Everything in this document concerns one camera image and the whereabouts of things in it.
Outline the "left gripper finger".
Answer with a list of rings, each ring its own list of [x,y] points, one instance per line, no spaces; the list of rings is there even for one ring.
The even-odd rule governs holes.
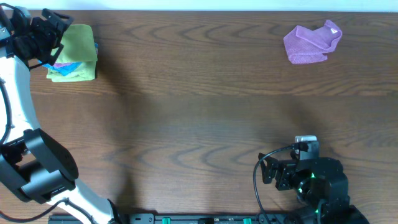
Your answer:
[[[29,69],[35,69],[35,68],[41,67],[41,66],[43,66],[45,64],[54,65],[54,63],[58,59],[58,57],[59,57],[61,51],[63,50],[63,48],[64,48],[64,45],[60,44],[57,47],[57,51],[54,54],[52,54],[51,50],[47,50],[45,52],[39,53],[38,55],[35,55],[33,57],[33,59],[40,60],[40,63],[38,63],[36,65],[33,65],[33,66],[29,66]]]
[[[71,16],[61,14],[50,9],[43,9],[42,16],[45,18],[46,26],[57,35],[59,39],[62,38],[64,32],[74,21]]]

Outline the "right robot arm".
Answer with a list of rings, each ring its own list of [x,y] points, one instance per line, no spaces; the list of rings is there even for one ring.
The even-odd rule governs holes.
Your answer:
[[[287,214],[284,223],[367,224],[348,195],[348,178],[339,160],[317,152],[292,151],[291,160],[279,161],[263,153],[256,167],[265,184],[276,180],[279,191],[294,190],[306,206]]]

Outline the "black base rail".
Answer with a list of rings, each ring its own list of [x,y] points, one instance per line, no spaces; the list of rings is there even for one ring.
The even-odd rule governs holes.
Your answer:
[[[126,218],[130,224],[283,224],[287,215],[269,213],[260,215],[154,215],[132,214]]]

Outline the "folded blue cloth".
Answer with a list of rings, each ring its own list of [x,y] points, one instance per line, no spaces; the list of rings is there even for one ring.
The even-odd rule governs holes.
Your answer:
[[[45,64],[48,69],[47,78],[50,79],[95,79],[95,65],[97,61],[98,44],[88,44],[78,48],[77,46],[65,47],[65,52],[60,54],[56,62]]]

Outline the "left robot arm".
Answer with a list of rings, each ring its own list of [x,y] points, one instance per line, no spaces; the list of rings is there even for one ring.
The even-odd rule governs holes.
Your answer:
[[[114,203],[80,180],[70,152],[41,129],[35,114],[29,61],[54,64],[72,21],[49,9],[39,17],[23,7],[1,13],[1,183],[23,202],[61,208],[82,223],[123,223]]]

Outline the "folded purple cloth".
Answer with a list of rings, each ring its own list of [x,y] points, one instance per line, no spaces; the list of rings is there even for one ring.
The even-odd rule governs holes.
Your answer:
[[[73,63],[55,63],[54,65],[53,65],[53,67],[54,68],[62,68],[62,67],[67,67],[67,66],[71,66],[71,65],[73,65],[73,66],[79,66],[80,65],[80,62],[73,62]]]

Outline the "light green cloth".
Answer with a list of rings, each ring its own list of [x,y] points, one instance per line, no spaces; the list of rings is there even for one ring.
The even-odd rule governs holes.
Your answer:
[[[56,63],[97,61],[92,28],[86,24],[71,25],[61,39],[63,49]]]

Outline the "folded green cloth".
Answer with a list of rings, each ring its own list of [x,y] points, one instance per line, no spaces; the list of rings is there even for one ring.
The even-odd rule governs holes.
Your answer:
[[[96,73],[96,61],[80,62],[79,66],[67,66],[62,68],[48,67],[47,78],[53,82],[82,82],[94,80]]]

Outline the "crumpled purple cloth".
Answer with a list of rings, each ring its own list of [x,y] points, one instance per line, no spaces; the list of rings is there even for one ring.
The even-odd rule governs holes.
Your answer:
[[[283,41],[292,64],[310,64],[326,61],[342,36],[342,30],[331,20],[326,20],[322,27],[315,30],[296,26]]]

